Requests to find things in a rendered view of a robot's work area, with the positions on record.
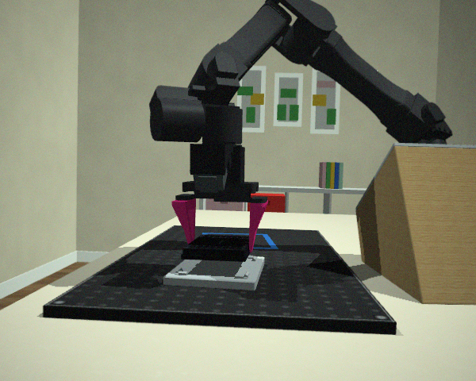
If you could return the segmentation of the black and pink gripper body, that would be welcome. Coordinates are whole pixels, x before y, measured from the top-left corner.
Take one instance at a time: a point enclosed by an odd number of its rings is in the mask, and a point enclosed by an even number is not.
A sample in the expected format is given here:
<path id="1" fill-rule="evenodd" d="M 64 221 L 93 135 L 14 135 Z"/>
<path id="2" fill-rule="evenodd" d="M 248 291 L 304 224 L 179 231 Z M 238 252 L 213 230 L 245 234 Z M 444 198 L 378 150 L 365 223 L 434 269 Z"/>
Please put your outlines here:
<path id="1" fill-rule="evenodd" d="M 205 193 L 195 190 L 194 181 L 183 182 L 182 192 L 193 191 L 194 194 L 180 194 L 175 200 L 191 200 L 194 198 L 211 198 L 214 202 L 250 202 L 266 203 L 267 197 L 252 197 L 251 194 L 259 191 L 259 182 L 226 183 L 224 190 L 218 193 Z"/>

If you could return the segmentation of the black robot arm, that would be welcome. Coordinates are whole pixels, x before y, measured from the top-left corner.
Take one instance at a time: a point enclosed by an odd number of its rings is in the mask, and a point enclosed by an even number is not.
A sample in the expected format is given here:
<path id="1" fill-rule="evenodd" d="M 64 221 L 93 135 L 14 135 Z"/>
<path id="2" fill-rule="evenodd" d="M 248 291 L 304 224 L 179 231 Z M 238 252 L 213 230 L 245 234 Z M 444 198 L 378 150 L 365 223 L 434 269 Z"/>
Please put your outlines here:
<path id="1" fill-rule="evenodd" d="M 293 25 L 279 3 L 297 17 Z M 338 82 L 399 143 L 447 143 L 453 134 L 441 109 L 389 81 L 336 27 L 332 14 L 311 0 L 266 0 L 230 39 L 204 56 L 188 88 L 157 86 L 149 103 L 153 140 L 216 143 L 190 144 L 195 190 L 218 193 L 226 183 L 244 183 L 245 147 L 228 145 L 242 144 L 243 110 L 230 101 L 271 46 L 292 63 L 310 65 Z"/>

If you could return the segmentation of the blue tape outline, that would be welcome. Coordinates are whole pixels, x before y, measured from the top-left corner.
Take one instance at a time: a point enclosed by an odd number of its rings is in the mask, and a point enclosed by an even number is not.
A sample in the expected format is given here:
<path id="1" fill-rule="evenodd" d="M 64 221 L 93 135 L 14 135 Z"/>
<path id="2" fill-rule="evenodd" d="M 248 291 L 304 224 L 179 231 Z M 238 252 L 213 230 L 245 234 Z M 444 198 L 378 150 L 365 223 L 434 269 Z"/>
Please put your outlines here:
<path id="1" fill-rule="evenodd" d="M 248 233 L 202 233 L 202 234 L 245 234 L 245 235 L 249 235 Z M 270 239 L 267 234 L 256 234 L 256 235 L 263 235 L 263 237 L 266 239 L 267 243 L 271 246 L 271 248 L 266 248 L 266 249 L 278 249 L 278 247 L 274 244 L 272 239 Z"/>

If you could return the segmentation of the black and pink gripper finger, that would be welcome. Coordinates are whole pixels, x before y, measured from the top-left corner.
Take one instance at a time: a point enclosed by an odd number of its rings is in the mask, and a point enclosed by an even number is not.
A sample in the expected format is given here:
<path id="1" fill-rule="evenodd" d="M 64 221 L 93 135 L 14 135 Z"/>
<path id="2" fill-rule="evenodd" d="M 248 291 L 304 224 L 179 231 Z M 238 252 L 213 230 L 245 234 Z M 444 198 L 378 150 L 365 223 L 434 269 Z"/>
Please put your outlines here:
<path id="1" fill-rule="evenodd" d="M 268 200 L 266 203 L 251 203 L 250 204 L 250 224 L 249 224 L 249 249 L 252 252 L 255 236 L 259 223 L 263 217 L 264 211 L 267 207 Z"/>
<path id="2" fill-rule="evenodd" d="M 187 244 L 195 238 L 196 198 L 172 201 L 172 207 L 184 229 Z"/>

